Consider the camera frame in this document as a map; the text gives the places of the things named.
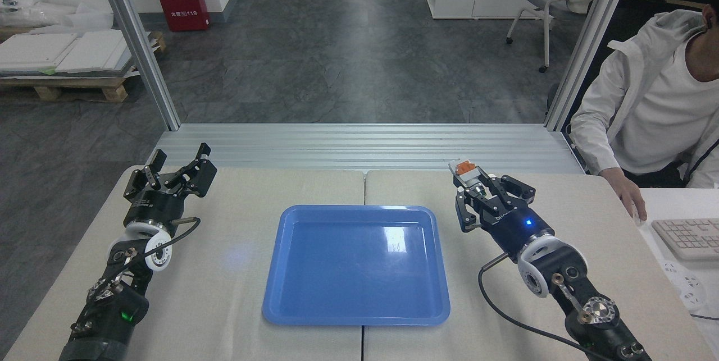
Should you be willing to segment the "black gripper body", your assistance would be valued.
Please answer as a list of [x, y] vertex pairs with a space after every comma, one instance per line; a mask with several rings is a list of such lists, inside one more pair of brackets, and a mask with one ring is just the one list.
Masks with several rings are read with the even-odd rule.
[[131, 206], [124, 218], [124, 226], [128, 226], [133, 221], [141, 223], [153, 221], [168, 232], [176, 232], [177, 226], [173, 226], [172, 221], [182, 218], [183, 197], [149, 189], [141, 190], [133, 197], [126, 193], [125, 198]]
[[539, 236], [555, 235], [555, 231], [529, 207], [518, 207], [501, 216], [484, 213], [484, 230], [509, 256], [520, 251]]

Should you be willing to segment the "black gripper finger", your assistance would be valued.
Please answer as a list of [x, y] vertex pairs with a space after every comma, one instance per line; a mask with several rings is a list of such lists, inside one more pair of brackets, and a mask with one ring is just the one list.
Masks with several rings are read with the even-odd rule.
[[133, 202], [134, 197], [149, 185], [150, 189], [159, 190], [162, 187], [160, 182], [160, 171], [167, 158], [162, 149], [156, 149], [151, 157], [148, 166], [135, 170], [131, 175], [128, 186], [124, 192], [124, 198]]
[[459, 180], [454, 181], [457, 188], [456, 210], [459, 224], [464, 232], [469, 232], [480, 226], [487, 230], [495, 225], [495, 181], [482, 181], [482, 186], [475, 185], [470, 189], [461, 184]]
[[534, 187], [510, 175], [496, 177], [483, 173], [482, 183], [491, 195], [482, 199], [482, 209], [486, 212], [511, 212], [519, 207], [528, 207], [536, 195]]
[[211, 148], [208, 144], [202, 143], [194, 161], [175, 173], [164, 175], [164, 189], [178, 197], [185, 197], [188, 194], [205, 197], [217, 174], [216, 167], [208, 159], [210, 153]]

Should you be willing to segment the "person's hand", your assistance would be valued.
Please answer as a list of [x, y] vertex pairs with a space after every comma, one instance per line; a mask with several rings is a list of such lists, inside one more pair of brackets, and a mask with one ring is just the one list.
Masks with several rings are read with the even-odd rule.
[[636, 215], [642, 222], [647, 220], [647, 209], [640, 187], [632, 182], [620, 167], [603, 169], [599, 175], [609, 183], [630, 216]]

